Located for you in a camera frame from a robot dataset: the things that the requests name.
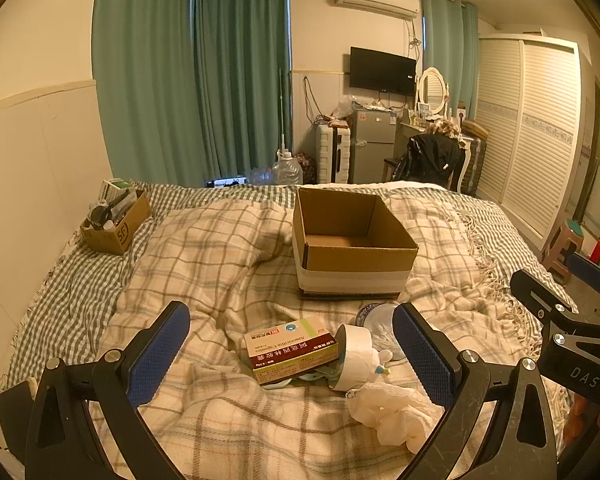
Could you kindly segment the white tape roll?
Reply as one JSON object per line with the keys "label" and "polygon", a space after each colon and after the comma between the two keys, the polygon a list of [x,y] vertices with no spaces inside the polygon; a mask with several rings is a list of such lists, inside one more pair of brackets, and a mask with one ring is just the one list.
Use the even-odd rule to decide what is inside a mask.
{"label": "white tape roll", "polygon": [[329,388],[347,392],[374,382],[380,361],[370,331],[365,327],[341,325],[335,339],[339,353],[334,362],[334,376],[328,380]]}

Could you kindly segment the amoxicillin medicine box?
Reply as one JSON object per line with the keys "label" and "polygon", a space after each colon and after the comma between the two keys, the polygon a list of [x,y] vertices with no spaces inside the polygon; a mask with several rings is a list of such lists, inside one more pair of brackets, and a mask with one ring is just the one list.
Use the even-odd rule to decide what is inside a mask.
{"label": "amoxicillin medicine box", "polygon": [[316,318],[299,318],[245,334],[254,379],[261,386],[276,384],[336,361],[338,341]]}

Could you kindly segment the red fire extinguisher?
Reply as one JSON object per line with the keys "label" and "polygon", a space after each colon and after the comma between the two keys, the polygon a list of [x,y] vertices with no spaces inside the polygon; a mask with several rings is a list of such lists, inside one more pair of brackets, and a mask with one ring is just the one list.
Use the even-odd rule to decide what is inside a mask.
{"label": "red fire extinguisher", "polygon": [[588,257],[592,263],[600,264],[600,238],[597,240],[591,255]]}

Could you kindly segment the small plastic stool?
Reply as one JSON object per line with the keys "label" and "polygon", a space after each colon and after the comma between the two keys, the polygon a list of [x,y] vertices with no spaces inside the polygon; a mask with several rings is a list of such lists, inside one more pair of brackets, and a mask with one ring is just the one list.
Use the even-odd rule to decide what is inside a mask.
{"label": "small plastic stool", "polygon": [[542,253],[542,266],[559,284],[565,285],[569,282],[571,272],[566,260],[574,252],[580,252],[583,240],[580,224],[568,219],[562,222],[547,242]]}

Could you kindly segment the green checked bed sheet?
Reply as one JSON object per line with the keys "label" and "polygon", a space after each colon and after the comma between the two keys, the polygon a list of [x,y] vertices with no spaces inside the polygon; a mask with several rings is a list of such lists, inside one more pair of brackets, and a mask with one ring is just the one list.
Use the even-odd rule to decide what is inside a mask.
{"label": "green checked bed sheet", "polygon": [[[382,196],[399,188],[366,188],[366,194]],[[477,200],[452,193],[454,197]],[[152,214],[134,237],[123,256],[95,252],[76,242],[57,261],[44,285],[30,304],[20,325],[15,351],[5,379],[13,386],[28,378],[40,378],[47,359],[59,356],[71,364],[99,358],[106,349],[102,335],[116,313],[118,301],[129,284],[151,235],[172,212],[215,204],[222,200],[276,203],[292,212],[296,189],[292,186],[235,186],[219,190],[151,185],[148,190]],[[530,271],[555,294],[562,288],[544,270],[538,258],[522,240],[513,223],[499,206],[478,200],[475,234],[481,238],[484,253],[496,263],[496,273],[509,284],[520,269]]]}

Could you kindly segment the small SF cardboard box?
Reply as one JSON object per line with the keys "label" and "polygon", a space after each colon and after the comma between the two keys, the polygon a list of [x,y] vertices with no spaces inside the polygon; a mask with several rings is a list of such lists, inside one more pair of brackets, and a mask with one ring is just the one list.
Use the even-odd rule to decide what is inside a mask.
{"label": "small SF cardboard box", "polygon": [[82,240],[95,252],[121,256],[150,216],[146,191],[124,179],[102,180],[97,200],[80,225]]}

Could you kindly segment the beige plaid blanket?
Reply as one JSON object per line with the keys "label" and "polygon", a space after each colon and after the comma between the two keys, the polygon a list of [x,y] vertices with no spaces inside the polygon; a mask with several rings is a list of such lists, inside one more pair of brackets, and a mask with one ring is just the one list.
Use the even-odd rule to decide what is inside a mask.
{"label": "beige plaid blanket", "polygon": [[[535,354],[538,326],[475,234],[481,203],[428,188],[382,197],[418,245],[401,299],[483,359],[513,364]],[[406,466],[407,450],[379,444],[326,385],[268,391],[250,374],[246,333],[306,316],[336,330],[360,308],[300,296],[289,208],[222,200],[169,214],[100,345],[125,346],[171,300],[189,307],[190,331],[142,413],[184,477],[392,479]]]}

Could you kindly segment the white louvered wardrobe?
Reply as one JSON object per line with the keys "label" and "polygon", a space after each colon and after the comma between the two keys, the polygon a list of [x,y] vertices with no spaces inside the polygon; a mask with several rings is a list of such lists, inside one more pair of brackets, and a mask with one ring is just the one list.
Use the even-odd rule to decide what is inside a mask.
{"label": "white louvered wardrobe", "polygon": [[581,144],[582,70],[572,41],[479,39],[476,121],[488,130],[477,195],[536,249],[565,208]]}

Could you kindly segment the black jacket on chair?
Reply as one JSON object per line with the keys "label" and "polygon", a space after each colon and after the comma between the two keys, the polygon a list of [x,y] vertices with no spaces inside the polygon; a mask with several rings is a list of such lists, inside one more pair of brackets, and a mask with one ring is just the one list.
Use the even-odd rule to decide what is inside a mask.
{"label": "black jacket on chair", "polygon": [[456,139],[441,134],[411,136],[391,180],[431,183],[449,188],[463,150]]}

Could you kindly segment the large open cardboard box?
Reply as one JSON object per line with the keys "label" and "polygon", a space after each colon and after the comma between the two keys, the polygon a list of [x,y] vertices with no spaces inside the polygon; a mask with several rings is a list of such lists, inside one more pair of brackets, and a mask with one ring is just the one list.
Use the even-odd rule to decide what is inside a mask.
{"label": "large open cardboard box", "polygon": [[317,297],[396,297],[418,245],[375,194],[298,188],[292,244],[299,289]]}

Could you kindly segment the grey mini fridge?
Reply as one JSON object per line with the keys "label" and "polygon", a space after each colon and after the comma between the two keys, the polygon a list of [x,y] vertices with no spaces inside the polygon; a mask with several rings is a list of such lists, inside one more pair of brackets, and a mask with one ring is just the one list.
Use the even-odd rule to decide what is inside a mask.
{"label": "grey mini fridge", "polygon": [[349,181],[382,181],[385,160],[393,154],[396,118],[389,112],[359,108],[350,116],[351,168]]}

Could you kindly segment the clear water jug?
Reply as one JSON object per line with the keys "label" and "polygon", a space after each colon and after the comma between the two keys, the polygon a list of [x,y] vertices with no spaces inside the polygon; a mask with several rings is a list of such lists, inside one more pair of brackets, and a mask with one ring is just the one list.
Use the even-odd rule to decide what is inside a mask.
{"label": "clear water jug", "polygon": [[284,148],[278,150],[276,156],[277,160],[272,168],[275,183],[277,185],[302,185],[302,167],[291,151]]}

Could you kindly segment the right green curtain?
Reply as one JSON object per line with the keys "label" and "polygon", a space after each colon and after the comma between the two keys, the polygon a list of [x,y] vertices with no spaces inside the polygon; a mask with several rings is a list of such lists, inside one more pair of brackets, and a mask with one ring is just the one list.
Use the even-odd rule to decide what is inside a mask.
{"label": "right green curtain", "polygon": [[425,68],[434,67],[450,87],[449,106],[465,104],[475,117],[478,94],[478,9],[464,0],[420,0]]}

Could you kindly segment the left green curtain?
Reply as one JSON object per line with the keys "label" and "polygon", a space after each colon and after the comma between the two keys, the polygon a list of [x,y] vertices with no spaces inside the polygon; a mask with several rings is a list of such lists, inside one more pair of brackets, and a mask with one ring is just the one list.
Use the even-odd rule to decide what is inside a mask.
{"label": "left green curtain", "polygon": [[290,138],[289,0],[94,0],[112,172],[198,186],[268,168]]}

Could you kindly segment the black wall television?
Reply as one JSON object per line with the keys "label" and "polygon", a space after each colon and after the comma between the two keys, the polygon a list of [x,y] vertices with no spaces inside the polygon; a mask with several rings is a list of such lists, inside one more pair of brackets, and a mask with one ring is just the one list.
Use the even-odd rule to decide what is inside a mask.
{"label": "black wall television", "polygon": [[352,47],[349,86],[412,98],[416,87],[416,65],[414,58]]}

